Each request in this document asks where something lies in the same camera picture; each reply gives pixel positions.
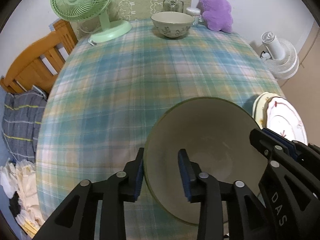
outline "wooden chair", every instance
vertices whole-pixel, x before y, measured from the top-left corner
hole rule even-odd
[[[65,60],[57,49],[62,43],[68,54],[77,44],[77,38],[69,22],[59,20],[53,24],[55,31],[27,47],[12,63],[6,77],[1,78],[0,85],[10,93],[22,93],[30,90],[32,85],[50,93],[57,74],[53,75],[40,59],[44,55],[57,73]]]

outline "stuffed animal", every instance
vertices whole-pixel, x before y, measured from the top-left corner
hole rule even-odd
[[[227,0],[199,0],[199,3],[209,30],[232,33],[231,5]]]

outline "green desk fan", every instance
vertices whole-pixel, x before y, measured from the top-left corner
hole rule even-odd
[[[66,21],[89,20],[97,15],[101,22],[101,29],[92,34],[89,43],[95,44],[110,41],[131,30],[127,21],[109,21],[106,12],[111,0],[50,0],[52,10]]]

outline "stacked plates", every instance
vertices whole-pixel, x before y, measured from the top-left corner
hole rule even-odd
[[[260,128],[268,128],[289,141],[308,145],[303,122],[296,109],[278,94],[264,92],[253,103],[252,117]]]

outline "white plate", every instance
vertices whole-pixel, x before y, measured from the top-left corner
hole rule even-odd
[[[254,119],[220,98],[193,98],[171,108],[152,128],[144,151],[148,188],[175,218],[198,224],[200,203],[190,204],[183,191],[178,151],[220,181],[242,180],[257,195],[267,160],[250,144]],[[227,221],[224,205],[224,221]]]
[[[254,119],[261,129],[265,127],[265,112],[267,102],[273,97],[279,97],[279,95],[274,93],[266,93],[257,101],[256,110],[254,111]]]
[[[268,92],[263,92],[262,94],[260,94],[256,100],[253,102],[253,106],[252,106],[252,117],[254,118],[254,113],[256,111],[256,107],[257,107],[257,102],[259,101],[260,97],[262,97],[264,94],[267,94]]]
[[[268,103],[267,128],[289,141],[308,145],[307,133],[296,109],[284,98],[274,97]]]

